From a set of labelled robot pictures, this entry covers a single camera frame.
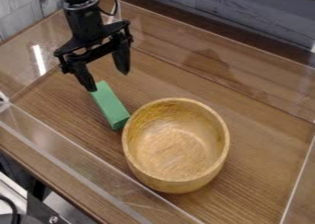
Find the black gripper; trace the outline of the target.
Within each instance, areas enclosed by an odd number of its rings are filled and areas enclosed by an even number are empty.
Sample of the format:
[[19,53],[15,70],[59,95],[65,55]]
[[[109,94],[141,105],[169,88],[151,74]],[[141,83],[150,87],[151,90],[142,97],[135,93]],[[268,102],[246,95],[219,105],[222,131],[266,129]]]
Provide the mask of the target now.
[[71,39],[55,50],[63,68],[70,68],[89,92],[98,90],[87,64],[113,54],[118,71],[131,71],[131,22],[127,19],[113,24],[103,23],[101,0],[82,4],[65,4],[65,13],[71,27]]

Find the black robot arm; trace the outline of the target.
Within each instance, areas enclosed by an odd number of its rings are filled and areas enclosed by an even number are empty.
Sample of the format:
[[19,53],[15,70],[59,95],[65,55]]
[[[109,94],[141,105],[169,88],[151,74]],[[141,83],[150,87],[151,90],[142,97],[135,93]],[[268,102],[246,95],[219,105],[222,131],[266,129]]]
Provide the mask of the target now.
[[87,69],[89,63],[111,53],[118,71],[125,75],[131,71],[131,21],[103,23],[103,14],[114,16],[119,11],[119,0],[114,2],[115,11],[109,13],[101,9],[101,0],[63,0],[71,39],[55,50],[55,57],[62,72],[74,74],[90,92],[98,87]]

